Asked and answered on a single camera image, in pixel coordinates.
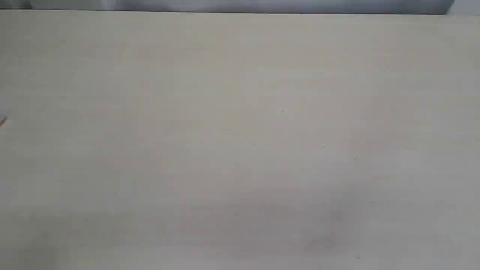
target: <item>white table surface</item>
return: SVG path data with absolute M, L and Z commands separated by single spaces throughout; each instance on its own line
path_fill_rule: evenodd
M 480 269 L 480 17 L 0 25 L 0 269 Z

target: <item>white tabletop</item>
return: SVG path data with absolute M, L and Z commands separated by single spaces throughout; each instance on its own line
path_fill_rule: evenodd
M 1 11 L 0 269 L 480 269 L 479 29 Z

